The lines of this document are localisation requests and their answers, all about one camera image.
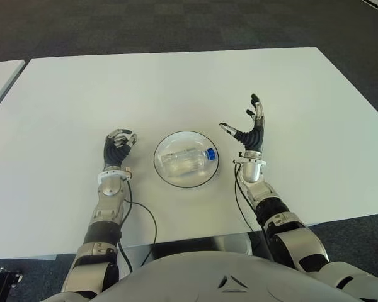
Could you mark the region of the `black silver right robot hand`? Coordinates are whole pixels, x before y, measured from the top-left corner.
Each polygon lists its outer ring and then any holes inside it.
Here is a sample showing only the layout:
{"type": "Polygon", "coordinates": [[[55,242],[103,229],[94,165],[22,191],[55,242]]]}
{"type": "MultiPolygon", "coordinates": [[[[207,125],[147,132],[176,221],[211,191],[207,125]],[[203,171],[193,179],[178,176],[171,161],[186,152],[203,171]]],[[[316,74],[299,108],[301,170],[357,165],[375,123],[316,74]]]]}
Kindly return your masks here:
{"type": "Polygon", "coordinates": [[[261,152],[264,139],[265,117],[263,105],[256,94],[251,95],[250,101],[253,111],[247,109],[246,114],[253,120],[253,128],[250,131],[243,132],[228,125],[227,123],[219,123],[219,126],[230,136],[243,144],[245,151],[261,152]]]}

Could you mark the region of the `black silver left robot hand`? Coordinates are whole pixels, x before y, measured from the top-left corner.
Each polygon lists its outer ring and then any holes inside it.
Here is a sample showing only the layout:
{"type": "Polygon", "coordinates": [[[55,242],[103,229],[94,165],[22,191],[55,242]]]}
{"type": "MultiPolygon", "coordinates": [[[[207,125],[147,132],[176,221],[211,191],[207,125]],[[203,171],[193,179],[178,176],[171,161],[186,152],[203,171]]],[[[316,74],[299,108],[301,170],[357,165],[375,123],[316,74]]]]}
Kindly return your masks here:
{"type": "Polygon", "coordinates": [[[105,138],[103,158],[105,167],[120,167],[137,142],[137,134],[128,129],[116,129],[105,138]]]}

